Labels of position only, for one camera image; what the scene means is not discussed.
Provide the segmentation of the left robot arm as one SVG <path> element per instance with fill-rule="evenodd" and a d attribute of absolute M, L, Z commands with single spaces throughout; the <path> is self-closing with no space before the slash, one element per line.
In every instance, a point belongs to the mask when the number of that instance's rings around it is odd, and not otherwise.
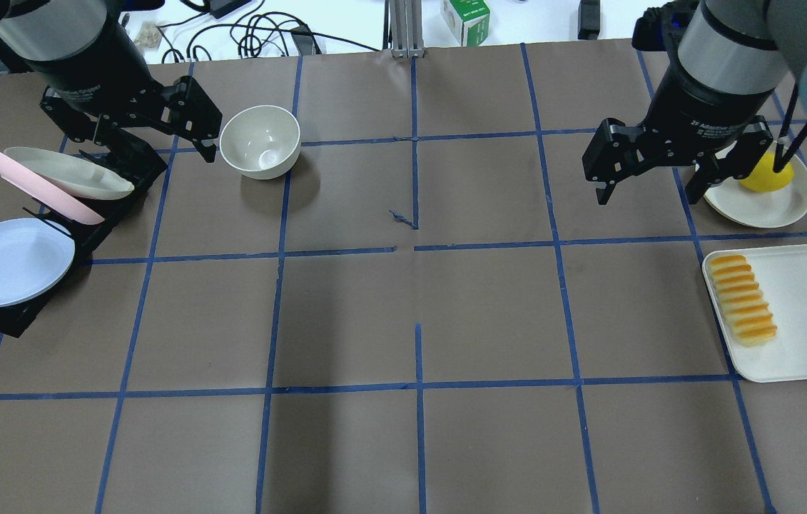
<path fill-rule="evenodd" d="M 126 178 L 162 162 L 132 128 L 187 140 L 208 163 L 223 114 L 192 77 L 165 86 L 104 1 L 0 1 L 0 39 L 46 90 L 41 110 L 75 142 L 106 148 Z"/>

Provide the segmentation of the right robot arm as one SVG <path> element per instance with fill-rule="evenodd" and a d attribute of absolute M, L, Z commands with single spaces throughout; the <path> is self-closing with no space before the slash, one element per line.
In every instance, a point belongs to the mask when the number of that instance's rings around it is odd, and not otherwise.
<path fill-rule="evenodd" d="M 696 166 L 690 204 L 749 176 L 773 140 L 758 112 L 785 75 L 807 114 L 807 1 L 671 1 L 642 14 L 632 46 L 669 65 L 644 120 L 605 119 L 583 153 L 600 205 L 655 167 Z"/>

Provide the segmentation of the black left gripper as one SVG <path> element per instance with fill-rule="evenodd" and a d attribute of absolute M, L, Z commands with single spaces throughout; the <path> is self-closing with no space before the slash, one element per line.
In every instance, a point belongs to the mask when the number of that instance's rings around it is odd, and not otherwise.
<path fill-rule="evenodd" d="M 165 86 L 151 75 L 132 43 L 93 43 L 57 61 L 41 61 L 40 74 L 50 89 L 80 113 L 64 133 L 109 147 L 104 156 L 81 156 L 117 173 L 135 186 L 116 201 L 85 198 L 91 208 L 133 207 L 143 201 L 168 169 L 151 144 L 128 131 L 110 143 L 111 131 L 149 127 L 191 142 L 206 163 L 214 163 L 223 114 L 191 75 Z"/>

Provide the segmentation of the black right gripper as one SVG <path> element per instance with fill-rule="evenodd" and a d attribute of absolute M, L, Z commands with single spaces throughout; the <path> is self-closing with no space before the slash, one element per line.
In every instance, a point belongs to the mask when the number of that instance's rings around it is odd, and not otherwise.
<path fill-rule="evenodd" d="M 668 67 L 644 119 L 604 119 L 582 155 L 584 178 L 608 204 L 619 182 L 655 167 L 696 166 L 684 193 L 696 205 L 726 179 L 748 176 L 771 146 L 759 113 L 771 90 L 733 94 L 700 84 L 680 64 Z"/>

